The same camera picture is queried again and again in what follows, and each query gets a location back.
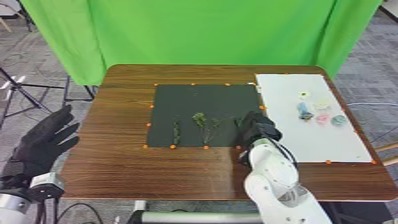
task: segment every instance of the black mat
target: black mat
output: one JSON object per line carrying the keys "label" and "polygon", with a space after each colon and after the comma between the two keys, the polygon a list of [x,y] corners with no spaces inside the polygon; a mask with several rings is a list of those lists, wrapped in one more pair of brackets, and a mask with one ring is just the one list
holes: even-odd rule
{"label": "black mat", "polygon": [[[236,137],[236,119],[249,111],[259,111],[259,94],[251,85],[160,85],[155,94],[155,109],[147,145],[169,147],[174,139],[174,122],[178,122],[181,140],[178,147],[203,147],[201,128],[194,122],[195,113],[204,113],[211,130],[213,147],[233,146]],[[211,119],[220,121],[213,129]]]}

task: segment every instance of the white board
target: white board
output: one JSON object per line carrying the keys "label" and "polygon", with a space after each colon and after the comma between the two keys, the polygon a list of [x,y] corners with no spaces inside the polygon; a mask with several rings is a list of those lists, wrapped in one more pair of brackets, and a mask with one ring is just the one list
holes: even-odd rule
{"label": "white board", "polygon": [[[290,149],[299,162],[371,162],[371,155],[341,110],[339,102],[322,75],[263,74],[256,76],[258,86],[267,106],[267,114],[283,132],[281,144]],[[316,110],[318,101],[329,101],[327,110]],[[299,119],[297,105],[304,102],[314,117],[309,121]],[[327,114],[332,118],[345,115],[348,123],[336,127],[330,119],[318,124],[316,116]]]}

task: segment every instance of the black cable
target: black cable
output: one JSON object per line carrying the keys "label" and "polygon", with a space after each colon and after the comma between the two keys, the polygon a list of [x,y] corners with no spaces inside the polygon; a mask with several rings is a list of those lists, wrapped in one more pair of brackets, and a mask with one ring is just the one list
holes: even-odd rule
{"label": "black cable", "polygon": [[279,144],[279,143],[274,142],[274,139],[272,139],[270,137],[267,137],[267,139],[270,140],[270,142],[272,142],[272,144],[274,144],[274,146],[275,146],[275,148],[277,148],[277,150],[279,150],[279,152],[281,152],[284,158],[291,161],[293,166],[295,166],[295,168],[297,168],[297,160],[295,160],[295,156],[293,156],[290,150],[286,149],[286,147],[283,146],[283,144]]}
{"label": "black cable", "polygon": [[53,198],[53,224],[57,224],[59,219],[59,198]]}
{"label": "black cable", "polygon": [[43,220],[41,224],[46,224],[46,201],[43,201]]}
{"label": "black cable", "polygon": [[394,126],[394,128],[370,141],[370,143],[373,143],[384,137],[384,135],[387,135],[396,129],[398,126]]}
{"label": "black cable", "polygon": [[34,224],[41,224],[43,212],[44,212],[44,204],[41,203],[41,204],[37,204],[37,213],[36,213]]}
{"label": "black cable", "polygon": [[66,210],[64,210],[64,212],[60,213],[60,216],[59,216],[59,218],[57,218],[57,222],[55,222],[55,224],[59,224],[59,221],[60,221],[60,219],[62,219],[62,217],[64,217],[68,211],[69,211],[71,208],[76,207],[78,205],[84,205],[84,206],[91,209],[91,211],[92,211],[94,214],[96,214],[96,218],[98,218],[100,224],[103,224],[103,219],[101,219],[100,213],[98,213],[94,207],[92,207],[89,204],[85,204],[85,203],[76,203],[76,204],[73,204],[73,205],[66,208]]}
{"label": "black cable", "polygon": [[286,151],[286,152],[288,152],[288,154],[290,154],[290,157],[291,157],[291,160],[293,160],[293,165],[295,165],[295,168],[297,168],[297,160],[295,160],[293,153],[291,153],[291,151],[288,150],[288,148],[284,147],[284,145],[283,145],[283,144],[281,144],[281,147],[283,147],[284,151]]}

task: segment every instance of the green screen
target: green screen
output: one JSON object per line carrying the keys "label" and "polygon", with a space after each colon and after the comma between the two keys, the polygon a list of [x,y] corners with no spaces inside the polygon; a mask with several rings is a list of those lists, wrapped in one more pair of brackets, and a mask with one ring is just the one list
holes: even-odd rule
{"label": "green screen", "polygon": [[378,4],[380,0],[23,0],[80,85],[101,83],[114,64],[318,65],[334,77]]}

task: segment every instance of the small toy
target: small toy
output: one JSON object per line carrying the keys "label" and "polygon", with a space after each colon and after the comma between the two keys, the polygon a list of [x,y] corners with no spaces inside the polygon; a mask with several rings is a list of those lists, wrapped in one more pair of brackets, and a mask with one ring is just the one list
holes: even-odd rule
{"label": "small toy", "polygon": [[338,116],[332,117],[332,121],[330,122],[332,122],[332,125],[339,127],[339,126],[343,126],[346,124],[348,121],[346,121],[345,116],[338,115]]}
{"label": "small toy", "polygon": [[300,113],[299,118],[307,121],[314,115],[307,111],[306,103],[299,103],[297,109],[299,109],[299,113]]}
{"label": "small toy", "polygon": [[322,99],[314,103],[314,109],[316,110],[327,110],[330,108],[330,102],[327,99]]}
{"label": "small toy", "polygon": [[327,123],[327,121],[329,121],[329,114],[318,115],[316,116],[316,123],[323,125]]}
{"label": "small toy", "polygon": [[309,92],[299,92],[299,98],[304,100],[311,96]]}

